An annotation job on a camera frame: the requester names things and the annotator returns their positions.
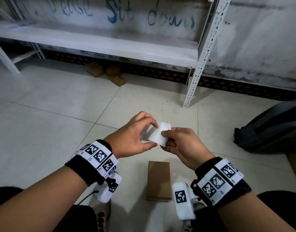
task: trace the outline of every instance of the patterned baseboard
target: patterned baseboard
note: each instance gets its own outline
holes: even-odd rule
[[[23,46],[20,44],[0,42],[0,46],[6,52],[23,54],[30,50],[30,47]],[[109,65],[117,65],[122,67],[124,73],[135,74],[139,76],[157,78],[161,80],[174,81],[178,83],[186,83],[188,73],[151,68],[147,66],[140,66],[124,62],[116,62],[106,59],[92,58],[87,56],[81,56],[70,53],[62,53],[53,50],[43,50],[44,55],[47,59],[53,59],[63,62],[75,63],[85,65],[89,62],[97,62],[104,68]],[[247,94],[256,97],[270,98],[279,101],[290,101],[296,99],[296,91],[273,88],[262,85],[249,84],[240,81],[232,81],[222,78],[212,78],[209,76],[202,75],[198,86],[219,89],[234,93]]]

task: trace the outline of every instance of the paper sheet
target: paper sheet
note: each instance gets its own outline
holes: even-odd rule
[[[168,138],[161,135],[162,131],[171,130],[171,125],[165,122],[157,121],[159,128],[153,127],[153,125],[147,126],[141,133],[141,140],[151,141],[165,147]]]

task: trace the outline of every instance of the shelf board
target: shelf board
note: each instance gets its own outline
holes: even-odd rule
[[[14,31],[0,22],[0,37],[176,66],[197,63],[197,42],[139,33],[39,23]]]

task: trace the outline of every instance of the person's right hand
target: person's right hand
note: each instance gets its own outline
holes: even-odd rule
[[[194,171],[201,164],[215,157],[192,129],[172,128],[172,130],[162,131],[161,134],[169,138],[166,146],[161,148],[177,155],[182,163]]]

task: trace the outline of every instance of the wristband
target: wristband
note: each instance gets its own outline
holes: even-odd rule
[[[221,207],[251,191],[244,175],[227,159],[216,157],[196,169],[197,180],[191,184],[194,194],[208,206]]]
[[[111,153],[111,146],[104,140],[96,140],[87,144],[76,152],[76,156],[69,160],[65,166],[73,169],[90,186],[104,181],[111,187],[115,180],[109,176],[116,169],[118,160]]]

